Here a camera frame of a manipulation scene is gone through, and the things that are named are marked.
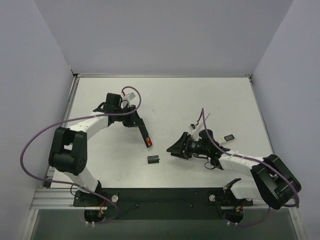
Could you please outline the black remote control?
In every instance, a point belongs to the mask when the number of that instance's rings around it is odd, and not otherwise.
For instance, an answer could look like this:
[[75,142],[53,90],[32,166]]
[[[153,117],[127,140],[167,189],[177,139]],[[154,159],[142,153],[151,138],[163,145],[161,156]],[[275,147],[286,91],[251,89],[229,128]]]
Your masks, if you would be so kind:
[[150,138],[149,133],[148,133],[148,130],[146,129],[145,131],[141,131],[141,130],[139,130],[139,131],[140,131],[140,133],[141,133],[141,136],[142,136],[142,138],[143,138],[143,141],[144,141],[144,143],[145,143],[145,146],[147,147],[146,138],[147,138],[147,137]]

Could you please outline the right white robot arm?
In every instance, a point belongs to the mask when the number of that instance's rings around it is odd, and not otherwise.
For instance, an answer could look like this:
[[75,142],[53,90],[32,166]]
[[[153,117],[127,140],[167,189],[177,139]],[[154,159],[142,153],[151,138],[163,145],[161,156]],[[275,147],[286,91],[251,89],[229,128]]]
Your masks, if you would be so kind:
[[171,156],[181,159],[205,156],[214,168],[234,171],[251,177],[250,181],[239,180],[230,186],[238,199],[263,200],[269,207],[278,210],[289,207],[302,186],[283,161],[275,154],[267,157],[252,157],[224,148],[214,140],[212,130],[201,130],[199,138],[184,132],[167,150]]

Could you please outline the white remote control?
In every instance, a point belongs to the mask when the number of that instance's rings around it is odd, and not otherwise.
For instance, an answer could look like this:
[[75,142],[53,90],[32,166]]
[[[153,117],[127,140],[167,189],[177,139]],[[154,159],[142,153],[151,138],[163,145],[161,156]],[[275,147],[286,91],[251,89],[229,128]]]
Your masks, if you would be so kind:
[[220,140],[218,141],[220,144],[225,144],[227,142],[231,142],[233,140],[235,140],[235,136],[233,134],[229,134],[229,135],[226,135],[226,136],[223,136],[220,138]]

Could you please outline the black battery cover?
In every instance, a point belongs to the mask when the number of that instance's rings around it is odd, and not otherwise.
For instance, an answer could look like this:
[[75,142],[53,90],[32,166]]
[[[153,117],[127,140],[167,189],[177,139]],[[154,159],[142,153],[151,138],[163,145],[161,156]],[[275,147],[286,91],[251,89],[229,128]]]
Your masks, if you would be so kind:
[[160,158],[158,155],[151,155],[147,157],[148,164],[158,164],[160,162]]

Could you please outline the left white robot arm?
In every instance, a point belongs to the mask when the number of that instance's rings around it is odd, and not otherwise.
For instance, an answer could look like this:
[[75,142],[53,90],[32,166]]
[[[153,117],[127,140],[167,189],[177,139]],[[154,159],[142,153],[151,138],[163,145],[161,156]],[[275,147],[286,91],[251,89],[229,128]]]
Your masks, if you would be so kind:
[[99,131],[115,122],[121,122],[127,128],[139,128],[147,148],[153,144],[146,125],[131,104],[135,98],[129,94],[108,93],[106,100],[91,113],[91,118],[80,121],[70,127],[58,127],[53,136],[48,163],[51,167],[68,176],[73,183],[78,184],[84,199],[92,206],[101,203],[103,199],[101,183],[93,177],[87,168],[88,140]]

